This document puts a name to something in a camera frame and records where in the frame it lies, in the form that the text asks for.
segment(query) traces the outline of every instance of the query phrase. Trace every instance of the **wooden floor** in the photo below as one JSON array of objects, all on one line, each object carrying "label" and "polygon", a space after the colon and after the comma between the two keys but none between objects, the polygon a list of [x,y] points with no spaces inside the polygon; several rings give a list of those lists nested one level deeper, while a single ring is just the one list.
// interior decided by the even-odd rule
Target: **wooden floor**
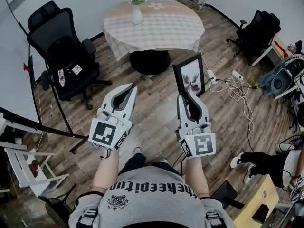
[{"label": "wooden floor", "polygon": [[[265,59],[256,67],[247,66],[247,61],[242,54],[234,59],[233,54],[238,49],[233,43],[227,43],[226,39],[236,38],[236,27],[209,8],[205,8],[199,16],[206,30],[200,40],[200,49],[209,69],[212,69],[219,79],[231,77],[231,71],[234,69],[243,75],[244,81],[250,83],[251,86],[256,86],[259,77],[268,72],[272,66]],[[178,127],[179,121],[176,107],[178,91],[172,66],[164,73],[150,78],[133,70],[127,58],[117,62],[104,37],[96,40],[95,45],[97,47],[96,61],[100,63],[100,79],[111,80],[113,85],[89,87],[87,94],[90,97],[90,103],[94,106],[93,110],[86,109],[81,95],[72,98],[70,102],[61,103],[73,131],[77,134],[88,135],[91,120],[96,116],[104,96],[122,84],[136,83],[138,96],[131,117],[133,129],[120,150],[120,169],[131,157],[132,150],[138,146],[142,147],[149,162],[155,158],[167,158],[169,163],[173,164],[182,150],[173,132]],[[172,50],[170,51],[171,62],[177,62],[193,53],[193,51]],[[204,63],[205,81],[207,80],[206,71]],[[219,90],[223,85],[219,82],[213,86],[213,90]],[[243,102],[237,103],[228,96],[226,91],[213,93],[208,86],[209,84],[206,86],[206,92],[200,98],[209,110],[212,130],[216,133],[217,149],[215,155],[202,158],[201,161],[210,194],[224,180],[228,180],[238,192],[236,200],[245,203],[257,187],[261,177],[254,177],[248,185],[245,185],[243,178],[248,165],[244,164],[233,170],[229,165],[230,160],[238,153],[251,151],[247,140],[248,120],[243,113]],[[38,95],[39,87],[37,86],[35,98],[39,108]],[[43,124],[67,131],[51,90],[43,92],[40,88],[40,102]],[[248,102],[254,114],[255,127],[254,134],[249,135],[251,145],[255,151],[273,154],[275,143],[293,135],[293,132],[288,129],[291,122],[291,116],[286,113],[288,105],[282,99],[275,100],[271,96],[263,96],[262,89],[250,89]],[[29,149],[32,149],[37,147],[39,139],[39,135],[28,133],[23,141]],[[63,194],[74,183],[77,184],[68,199],[68,205],[71,207],[78,195],[90,190],[94,173],[100,162],[100,150],[93,148],[88,142],[77,151],[77,154],[70,153],[69,150],[77,142],[78,140],[73,138],[44,133],[38,150],[56,154],[50,160],[50,167],[54,169],[55,174],[70,174],[60,187],[47,197]],[[180,170],[180,162],[176,164],[175,168]],[[44,202],[36,198],[31,189],[20,189],[14,175],[13,180],[29,214],[11,186],[13,200],[0,208],[3,221],[10,228],[23,227],[21,219],[27,221],[31,228],[56,227],[46,213]],[[285,194],[279,189],[278,191],[280,196],[285,199]],[[227,212],[233,218],[238,210],[229,207]]]}]

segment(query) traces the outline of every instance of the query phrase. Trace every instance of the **checkered tablecloth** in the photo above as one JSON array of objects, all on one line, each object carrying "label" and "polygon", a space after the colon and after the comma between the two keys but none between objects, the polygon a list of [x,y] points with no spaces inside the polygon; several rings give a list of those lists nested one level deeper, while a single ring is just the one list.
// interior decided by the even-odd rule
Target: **checkered tablecloth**
[{"label": "checkered tablecloth", "polygon": [[127,53],[144,50],[188,49],[197,51],[205,32],[199,16],[172,0],[147,0],[141,6],[142,23],[131,22],[127,2],[111,9],[104,19],[104,34],[117,61]]}]

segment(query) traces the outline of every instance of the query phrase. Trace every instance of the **plastic bottle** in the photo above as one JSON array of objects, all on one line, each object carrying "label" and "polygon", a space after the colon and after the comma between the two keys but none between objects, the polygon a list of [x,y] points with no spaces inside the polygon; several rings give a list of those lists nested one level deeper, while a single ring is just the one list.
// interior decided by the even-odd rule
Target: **plastic bottle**
[{"label": "plastic bottle", "polygon": [[64,87],[66,80],[65,80],[65,74],[64,74],[62,68],[58,70],[58,77],[59,77],[59,83],[61,84],[61,87]]}]

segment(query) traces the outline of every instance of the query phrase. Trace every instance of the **white cable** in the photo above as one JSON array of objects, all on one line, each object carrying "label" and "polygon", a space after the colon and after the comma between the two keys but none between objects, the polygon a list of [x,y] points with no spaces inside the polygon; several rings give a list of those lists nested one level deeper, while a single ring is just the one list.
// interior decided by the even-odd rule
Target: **white cable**
[{"label": "white cable", "polygon": [[[38,85],[38,86],[39,86],[38,87],[38,98],[39,98],[39,108],[40,108],[40,119],[41,119],[41,125],[42,125],[43,122],[42,122],[42,111],[41,111],[41,104],[40,104],[40,85]],[[38,143],[36,151],[38,150],[38,148],[40,146],[40,142],[41,142],[42,136],[43,136],[43,132],[41,134],[41,137],[40,137],[40,140],[39,140],[39,143]]]},{"label": "white cable", "polygon": [[[247,93],[245,93],[245,92],[242,91],[244,95],[248,95],[249,88],[250,88],[250,84],[249,84],[249,83],[246,83],[246,82],[235,81],[233,78],[229,78],[229,79],[227,79],[227,80],[225,80],[225,81],[226,81],[226,87],[225,87],[225,88],[223,88],[223,89],[221,89],[221,90],[218,90],[218,91],[213,91],[213,90],[211,89],[211,82],[210,82],[210,83],[209,83],[209,89],[210,89],[212,92],[216,93],[216,92],[221,92],[221,91],[223,91],[223,90],[225,90],[225,89],[228,88],[228,89],[227,89],[227,93],[228,93],[228,95],[229,95],[232,99],[234,99],[234,100],[237,101],[237,102],[240,101],[240,99],[243,99],[243,100],[244,100],[244,104],[243,104],[244,115],[245,115],[245,117],[249,120],[248,129],[249,129],[250,133],[253,134],[253,132],[254,132],[253,113],[252,113],[252,110],[251,110],[251,108],[250,108],[250,106],[249,106],[247,97],[246,97],[246,96],[241,96],[241,95],[239,95],[236,91],[234,91],[235,89],[239,89],[240,91],[242,91],[242,89],[241,89],[240,87],[231,87],[231,86],[228,85],[228,82],[232,81],[232,82],[235,82],[236,84],[240,84],[240,85],[242,85],[242,84],[247,84],[247,85],[248,85]],[[232,91],[233,93],[235,93],[239,98],[238,98],[238,99],[234,98],[234,97],[230,94],[229,91]],[[246,115],[245,104],[248,106],[248,108],[249,108],[249,110],[250,110],[250,112],[251,112],[251,115],[252,115],[252,118],[251,118],[251,119],[250,119],[250,114],[249,114],[248,116]]]},{"label": "white cable", "polygon": [[203,58],[203,60],[204,60],[204,62],[205,62],[205,65],[206,65],[207,70],[209,70],[209,68],[208,68],[208,66],[207,66],[207,63],[206,63],[206,61],[205,61],[205,58],[204,58],[204,56],[203,56],[203,54],[202,54],[202,52],[201,52],[201,50],[200,50],[200,47],[199,47],[199,51],[200,51],[201,57]]},{"label": "white cable", "polygon": [[16,194],[17,194],[17,196],[18,196],[18,198],[19,198],[20,202],[22,203],[23,207],[24,207],[24,208],[25,208],[25,210],[27,211],[28,216],[30,217],[30,221],[32,222],[32,221],[33,221],[33,219],[32,219],[32,217],[31,217],[31,215],[29,214],[29,211],[28,211],[28,210],[27,210],[27,208],[24,206],[23,202],[21,201],[21,198],[20,198],[19,194],[17,193],[17,190],[16,190],[16,187],[15,187],[15,184],[14,184],[14,182],[13,182],[13,178],[11,177],[11,174],[10,174],[10,169],[9,169],[9,163],[8,163],[8,162],[7,162],[7,165],[8,165],[8,172],[9,172],[9,176],[10,176],[11,183],[13,183],[13,186],[14,186],[15,192],[16,192]]}]

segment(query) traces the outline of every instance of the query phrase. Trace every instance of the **black pants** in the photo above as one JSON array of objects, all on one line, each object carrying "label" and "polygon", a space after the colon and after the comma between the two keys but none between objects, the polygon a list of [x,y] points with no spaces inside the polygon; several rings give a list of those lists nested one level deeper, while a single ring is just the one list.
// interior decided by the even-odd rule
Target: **black pants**
[{"label": "black pants", "polygon": [[253,163],[256,166],[250,171],[252,175],[269,174],[272,182],[279,188],[283,187],[283,168],[288,153],[280,155],[269,155],[263,152],[244,153],[241,155],[243,163]]},{"label": "black pants", "polygon": [[[132,158],[128,160],[128,162],[124,165],[123,169],[119,172],[118,175],[123,174],[127,171],[132,171],[141,167],[144,167],[146,163],[146,157],[140,153],[135,154]],[[173,167],[171,167],[167,163],[163,162],[155,162],[152,166],[171,171],[179,176],[181,176]]]}]

